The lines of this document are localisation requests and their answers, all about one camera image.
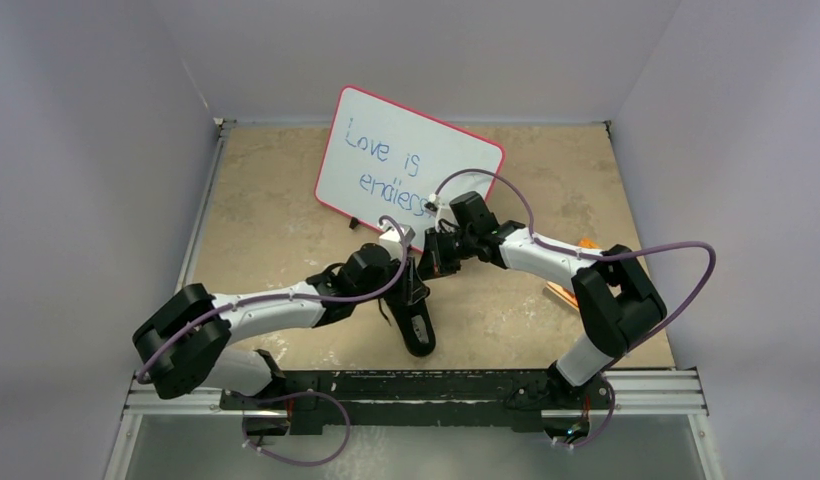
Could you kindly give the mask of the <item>black shoe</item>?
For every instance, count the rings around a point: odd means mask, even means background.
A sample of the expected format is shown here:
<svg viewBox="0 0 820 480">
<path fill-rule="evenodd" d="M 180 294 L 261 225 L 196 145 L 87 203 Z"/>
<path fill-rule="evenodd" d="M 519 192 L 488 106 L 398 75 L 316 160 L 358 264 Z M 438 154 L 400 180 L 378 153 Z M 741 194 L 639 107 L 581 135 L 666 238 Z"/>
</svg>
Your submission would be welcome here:
<svg viewBox="0 0 820 480">
<path fill-rule="evenodd" d="M 436 336 L 426 301 L 420 308 L 411 310 L 395 311 L 387 307 L 406 349 L 415 357 L 428 356 L 436 347 Z"/>
</svg>

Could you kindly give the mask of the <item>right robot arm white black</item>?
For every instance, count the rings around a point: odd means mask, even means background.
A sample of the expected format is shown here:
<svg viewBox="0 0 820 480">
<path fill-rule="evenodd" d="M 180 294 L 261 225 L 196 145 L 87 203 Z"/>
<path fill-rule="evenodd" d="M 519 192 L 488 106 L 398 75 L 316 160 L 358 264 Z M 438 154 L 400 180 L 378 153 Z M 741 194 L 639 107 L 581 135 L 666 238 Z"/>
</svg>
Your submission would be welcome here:
<svg viewBox="0 0 820 480">
<path fill-rule="evenodd" d="M 584 332 L 548 369 L 547 392 L 562 407 L 582 399 L 587 384 L 633 349 L 667 315 L 667 308 L 630 249 L 574 246 L 531 233 L 527 225 L 501 223 L 475 191 L 449 204 L 432 194 L 424 204 L 435 225 L 425 232 L 419 272 L 441 278 L 477 259 L 501 269 L 532 274 L 575 296 Z"/>
</svg>

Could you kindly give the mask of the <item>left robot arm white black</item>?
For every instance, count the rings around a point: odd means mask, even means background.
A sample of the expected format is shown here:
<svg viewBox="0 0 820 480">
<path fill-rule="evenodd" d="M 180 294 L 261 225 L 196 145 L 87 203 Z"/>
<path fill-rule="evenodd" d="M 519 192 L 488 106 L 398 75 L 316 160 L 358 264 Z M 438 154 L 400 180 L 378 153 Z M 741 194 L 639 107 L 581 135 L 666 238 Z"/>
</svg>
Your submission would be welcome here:
<svg viewBox="0 0 820 480">
<path fill-rule="evenodd" d="M 246 295 L 210 293 L 203 284 L 178 290 L 132 336 L 142 365 L 136 380 L 173 399 L 201 386 L 246 395 L 258 408 L 283 399 L 284 382 L 268 353 L 237 354 L 232 345 L 288 329 L 315 329 L 378 302 L 394 319 L 408 352 L 424 357 L 436 337 L 426 299 L 430 290 L 409 251 L 366 243 L 345 262 L 286 288 Z"/>
</svg>

